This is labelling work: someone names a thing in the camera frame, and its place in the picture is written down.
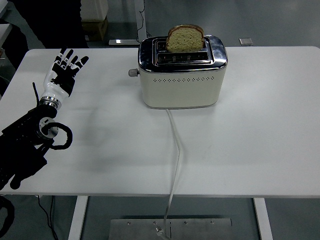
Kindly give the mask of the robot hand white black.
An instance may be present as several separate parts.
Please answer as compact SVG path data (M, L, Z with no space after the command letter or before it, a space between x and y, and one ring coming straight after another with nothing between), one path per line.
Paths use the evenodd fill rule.
M41 97L53 97L59 101L69 97L72 94L77 73L88 60L88 56L79 59L74 55L73 49L62 48L45 76L44 93Z

